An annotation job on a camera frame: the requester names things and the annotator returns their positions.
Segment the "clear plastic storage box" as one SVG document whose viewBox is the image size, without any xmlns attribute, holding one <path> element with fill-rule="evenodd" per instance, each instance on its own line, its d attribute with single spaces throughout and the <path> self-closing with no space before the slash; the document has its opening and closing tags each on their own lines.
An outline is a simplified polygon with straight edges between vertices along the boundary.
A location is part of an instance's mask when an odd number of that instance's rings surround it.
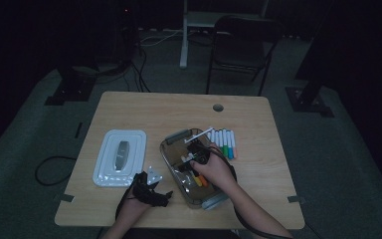
<svg viewBox="0 0 382 239">
<path fill-rule="evenodd" d="M 210 210 L 226 201 L 228 196 L 208 179 L 205 178 L 209 183 L 207 187 L 199 187 L 189 171 L 180 172 L 178 170 L 178 166 L 184 163 L 181 156 L 187 157 L 190 153 L 184 142 L 185 137 L 190 135 L 190 129 L 183 129 L 166 137 L 160 143 L 160 152 L 188 206 Z M 234 167 L 220 149 L 217 155 L 228 164 L 233 176 L 236 176 Z"/>
</svg>

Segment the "grey round stand base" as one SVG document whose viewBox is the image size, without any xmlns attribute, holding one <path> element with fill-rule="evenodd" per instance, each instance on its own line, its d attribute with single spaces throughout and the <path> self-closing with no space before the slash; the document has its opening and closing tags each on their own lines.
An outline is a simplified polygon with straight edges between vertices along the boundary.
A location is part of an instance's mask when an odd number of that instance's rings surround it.
<svg viewBox="0 0 382 239">
<path fill-rule="evenodd" d="M 100 78 L 122 75 L 129 67 L 130 63 L 99 63 L 95 68 L 74 66 L 74 70 L 81 76 Z"/>
</svg>

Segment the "white marker orange cap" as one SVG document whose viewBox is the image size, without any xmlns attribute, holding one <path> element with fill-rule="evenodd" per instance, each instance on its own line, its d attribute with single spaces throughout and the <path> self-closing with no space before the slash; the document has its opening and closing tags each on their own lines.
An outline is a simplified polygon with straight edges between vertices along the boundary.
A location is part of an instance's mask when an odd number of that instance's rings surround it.
<svg viewBox="0 0 382 239">
<path fill-rule="evenodd" d="M 189 160 L 190 163 L 192 161 L 199 162 L 200 164 L 203 163 L 201 158 L 196 156 L 195 154 L 189 153 L 187 157 L 190 157 L 190 160 Z M 209 185 L 208 181 L 205 179 L 205 177 L 203 175 L 199 175 L 198 177 L 200 178 L 201 182 L 203 183 L 202 186 L 207 187 Z"/>
</svg>

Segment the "black metal stand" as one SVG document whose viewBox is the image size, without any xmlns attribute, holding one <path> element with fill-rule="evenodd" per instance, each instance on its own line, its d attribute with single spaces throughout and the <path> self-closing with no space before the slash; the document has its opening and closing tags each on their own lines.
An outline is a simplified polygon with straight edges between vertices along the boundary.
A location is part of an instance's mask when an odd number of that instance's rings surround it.
<svg viewBox="0 0 382 239">
<path fill-rule="evenodd" d="M 65 102 L 87 102 L 96 78 L 75 71 L 71 66 L 57 68 L 61 76 L 60 84 L 52 96 L 47 97 L 46 106 L 62 106 Z"/>
<path fill-rule="evenodd" d="M 335 0 L 328 0 L 324 15 L 318 25 L 317 32 L 314 34 L 311 45 L 296 73 L 296 78 L 307 80 L 304 88 L 286 87 L 286 95 L 292 109 L 296 113 L 320 114 L 323 118 L 333 118 L 334 114 L 328 107 L 321 95 L 320 89 L 323 80 L 320 77 L 319 59 L 321 46 L 321 28 L 327 21 L 330 9 Z"/>
</svg>

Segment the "white box lid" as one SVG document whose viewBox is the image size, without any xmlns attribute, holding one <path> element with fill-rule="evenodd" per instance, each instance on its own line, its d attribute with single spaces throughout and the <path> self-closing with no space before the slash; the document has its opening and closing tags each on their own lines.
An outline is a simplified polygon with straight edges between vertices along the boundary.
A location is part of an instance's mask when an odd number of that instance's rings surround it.
<svg viewBox="0 0 382 239">
<path fill-rule="evenodd" d="M 93 181 L 100 187 L 128 187 L 136 173 L 142 171 L 146 133 L 143 130 L 108 131 L 97 156 Z"/>
</svg>

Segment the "dark equipment tower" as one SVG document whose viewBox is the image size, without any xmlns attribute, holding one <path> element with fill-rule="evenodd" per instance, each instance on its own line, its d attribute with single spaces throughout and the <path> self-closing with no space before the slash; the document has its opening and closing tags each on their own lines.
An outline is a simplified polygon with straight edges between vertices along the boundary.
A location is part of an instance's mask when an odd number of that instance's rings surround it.
<svg viewBox="0 0 382 239">
<path fill-rule="evenodd" d="M 114 0 L 115 55 L 122 62 L 130 62 L 138 40 L 137 0 Z"/>
</svg>

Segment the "white desk frame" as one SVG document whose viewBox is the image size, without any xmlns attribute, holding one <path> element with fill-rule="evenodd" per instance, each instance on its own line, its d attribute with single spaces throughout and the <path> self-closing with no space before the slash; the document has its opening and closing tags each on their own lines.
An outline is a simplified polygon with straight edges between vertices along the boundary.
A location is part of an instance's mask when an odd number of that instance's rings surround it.
<svg viewBox="0 0 382 239">
<path fill-rule="evenodd" d="M 186 69 L 188 65 L 188 37 L 190 36 L 189 28 L 213 28 L 218 19 L 222 16 L 226 16 L 226 13 L 222 12 L 190 11 L 188 9 L 188 1 L 189 0 L 183 0 L 182 45 L 179 58 L 180 69 Z"/>
</svg>

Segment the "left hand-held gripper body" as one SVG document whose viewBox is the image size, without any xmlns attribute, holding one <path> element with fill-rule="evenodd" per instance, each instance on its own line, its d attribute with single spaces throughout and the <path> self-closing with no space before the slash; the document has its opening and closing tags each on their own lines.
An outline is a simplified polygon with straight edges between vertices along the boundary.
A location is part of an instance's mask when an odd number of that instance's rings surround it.
<svg viewBox="0 0 382 239">
<path fill-rule="evenodd" d="M 133 195 L 140 202 L 156 206 L 158 202 L 158 194 L 154 188 L 162 179 L 162 175 L 156 172 L 151 166 L 147 171 L 136 173 L 132 182 Z"/>
</svg>

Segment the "white marker light blue cap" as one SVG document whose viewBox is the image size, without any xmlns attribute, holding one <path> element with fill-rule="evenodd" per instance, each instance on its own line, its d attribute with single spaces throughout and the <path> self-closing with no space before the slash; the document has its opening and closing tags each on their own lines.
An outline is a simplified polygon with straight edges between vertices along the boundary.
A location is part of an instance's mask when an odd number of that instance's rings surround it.
<svg viewBox="0 0 382 239">
<path fill-rule="evenodd" d="M 226 137 L 227 137 L 227 146 L 228 146 L 228 158 L 233 159 L 233 147 L 232 147 L 232 139 L 231 139 L 231 133 L 229 130 L 226 131 Z"/>
</svg>

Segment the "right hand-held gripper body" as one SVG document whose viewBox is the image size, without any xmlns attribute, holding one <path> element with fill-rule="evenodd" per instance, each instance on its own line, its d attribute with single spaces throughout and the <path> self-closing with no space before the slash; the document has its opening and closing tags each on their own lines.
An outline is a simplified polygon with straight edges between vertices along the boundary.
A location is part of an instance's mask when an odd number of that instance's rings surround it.
<svg viewBox="0 0 382 239">
<path fill-rule="evenodd" d="M 193 159 L 200 164 L 206 164 L 210 157 L 210 137 L 207 132 L 199 128 L 191 128 L 190 135 L 184 139 L 187 150 L 193 155 Z"/>
</svg>

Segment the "white marker yellow cap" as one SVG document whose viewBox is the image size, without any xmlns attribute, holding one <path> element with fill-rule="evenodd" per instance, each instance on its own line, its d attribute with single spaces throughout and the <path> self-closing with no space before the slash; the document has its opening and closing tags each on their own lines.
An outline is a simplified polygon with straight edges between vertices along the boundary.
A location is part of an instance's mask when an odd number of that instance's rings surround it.
<svg viewBox="0 0 382 239">
<path fill-rule="evenodd" d="M 187 170 L 189 171 L 190 175 L 194 179 L 195 183 L 201 187 L 203 183 L 201 182 L 200 178 L 194 174 L 194 171 L 191 169 L 188 161 L 190 160 L 190 157 L 181 156 L 181 160 L 186 164 Z"/>
</svg>

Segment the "black folding chair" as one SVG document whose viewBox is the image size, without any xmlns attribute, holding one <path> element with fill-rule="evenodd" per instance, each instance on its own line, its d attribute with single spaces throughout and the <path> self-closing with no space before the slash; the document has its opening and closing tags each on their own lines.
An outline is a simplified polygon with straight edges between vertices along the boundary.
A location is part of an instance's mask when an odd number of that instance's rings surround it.
<svg viewBox="0 0 382 239">
<path fill-rule="evenodd" d="M 206 93 L 210 92 L 212 72 L 252 72 L 252 81 L 260 72 L 263 76 L 258 91 L 262 94 L 273 51 L 283 37 L 285 27 L 272 19 L 252 19 L 227 15 L 214 25 L 211 54 L 206 82 Z"/>
</svg>

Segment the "person's right hand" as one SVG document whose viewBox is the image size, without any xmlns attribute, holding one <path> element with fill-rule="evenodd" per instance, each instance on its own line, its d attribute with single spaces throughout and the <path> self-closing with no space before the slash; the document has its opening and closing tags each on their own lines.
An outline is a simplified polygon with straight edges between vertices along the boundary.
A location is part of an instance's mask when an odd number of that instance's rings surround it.
<svg viewBox="0 0 382 239">
<path fill-rule="evenodd" d="M 228 196 L 233 197 L 233 194 L 239 189 L 239 185 L 228 164 L 217 155 L 219 151 L 218 146 L 215 143 L 211 143 L 209 148 L 213 149 L 213 152 L 210 153 L 206 164 L 200 164 L 195 160 L 192 160 L 190 164 L 198 173 L 219 187 Z"/>
</svg>

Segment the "person's left hand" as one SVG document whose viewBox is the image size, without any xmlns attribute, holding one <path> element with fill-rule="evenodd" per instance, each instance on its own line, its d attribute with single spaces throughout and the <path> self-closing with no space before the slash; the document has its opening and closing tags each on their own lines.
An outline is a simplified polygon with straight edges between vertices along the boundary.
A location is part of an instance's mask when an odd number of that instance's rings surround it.
<svg viewBox="0 0 382 239">
<path fill-rule="evenodd" d="M 143 203 L 133 196 L 127 196 L 119 204 L 117 217 L 138 217 L 151 207 L 150 204 Z"/>
</svg>

